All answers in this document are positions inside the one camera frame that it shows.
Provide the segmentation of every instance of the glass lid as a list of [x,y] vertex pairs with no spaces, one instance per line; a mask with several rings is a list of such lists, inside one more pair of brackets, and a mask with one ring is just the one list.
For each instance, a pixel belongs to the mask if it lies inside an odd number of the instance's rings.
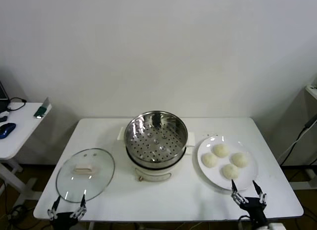
[[80,151],[67,160],[58,172],[56,189],[59,195],[79,203],[99,195],[111,182],[114,173],[112,155],[100,148]]

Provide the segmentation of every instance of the white shelf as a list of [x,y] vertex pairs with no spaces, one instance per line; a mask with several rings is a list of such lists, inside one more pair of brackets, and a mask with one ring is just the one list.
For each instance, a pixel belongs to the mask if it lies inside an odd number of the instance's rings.
[[307,85],[306,90],[317,99],[317,86],[316,85]]

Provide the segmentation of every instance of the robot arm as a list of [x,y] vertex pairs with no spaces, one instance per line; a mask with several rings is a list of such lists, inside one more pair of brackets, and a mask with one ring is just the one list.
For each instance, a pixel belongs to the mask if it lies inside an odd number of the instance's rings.
[[48,210],[50,223],[55,230],[69,230],[70,227],[76,225],[87,212],[85,195],[83,195],[80,207],[74,212],[56,213],[59,201],[60,196],[54,202],[52,209]]
[[231,197],[241,209],[249,213],[253,229],[258,229],[263,226],[268,226],[267,219],[263,212],[266,207],[266,194],[263,194],[261,188],[256,184],[255,181],[253,181],[253,185],[259,197],[243,197],[240,193],[238,193],[238,189],[232,180]]

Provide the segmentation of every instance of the white plate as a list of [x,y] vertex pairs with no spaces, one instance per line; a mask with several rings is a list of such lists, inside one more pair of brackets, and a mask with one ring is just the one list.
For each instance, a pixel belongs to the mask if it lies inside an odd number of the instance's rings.
[[[227,157],[218,158],[218,164],[215,167],[208,168],[202,162],[202,156],[205,153],[213,153],[213,147],[216,144],[223,143],[225,144],[230,153]],[[230,140],[228,137],[224,136],[214,136],[209,137],[202,142],[197,151],[197,159],[200,168],[202,169],[205,176],[211,180],[213,183],[218,185],[221,188],[231,190],[231,180],[228,180],[223,176],[221,168],[226,164],[230,164],[231,156],[237,152],[244,152],[249,157],[249,165],[245,168],[239,168],[240,175],[237,179],[234,180],[237,189],[243,190],[248,188],[252,184],[252,180],[255,180],[258,175],[258,164],[254,159],[253,155],[247,150],[247,148],[239,141]]]

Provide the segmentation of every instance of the small white table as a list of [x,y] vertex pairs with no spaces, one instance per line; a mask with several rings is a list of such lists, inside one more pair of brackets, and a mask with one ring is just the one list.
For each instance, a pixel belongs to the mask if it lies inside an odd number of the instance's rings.
[[[10,107],[15,109],[22,104],[13,102]],[[41,105],[41,103],[26,103],[23,108],[11,111],[6,122],[0,123],[0,126],[6,123],[16,124],[16,128],[6,138],[0,139],[0,162],[7,162],[13,168],[12,172],[10,172],[0,163],[0,178],[4,179],[7,184],[10,184],[20,193],[15,205],[22,204],[27,199],[38,200],[42,194],[41,192],[32,191],[36,178],[31,178],[25,184],[14,175],[17,171],[21,172],[22,167],[12,159],[44,119],[45,116],[42,119],[37,119],[33,116]]]
[[[35,208],[34,216],[48,219],[58,193],[55,180],[63,163],[73,154],[87,148],[103,148],[115,161],[114,176],[109,186],[96,198],[87,202],[83,221],[167,222],[167,221],[223,221],[237,220],[246,212],[230,197],[230,191],[213,185],[200,171],[196,151],[201,140],[215,134],[235,136],[247,144],[259,163],[256,181],[267,193],[265,214],[268,218],[297,217],[303,208],[276,159],[250,118],[183,118],[188,131],[195,133],[196,147],[192,155],[185,155],[177,175],[161,183],[136,181],[134,168],[117,140],[121,127],[130,119],[81,120]],[[253,186],[241,192],[256,196]],[[57,212],[74,211],[79,204],[61,200]]]

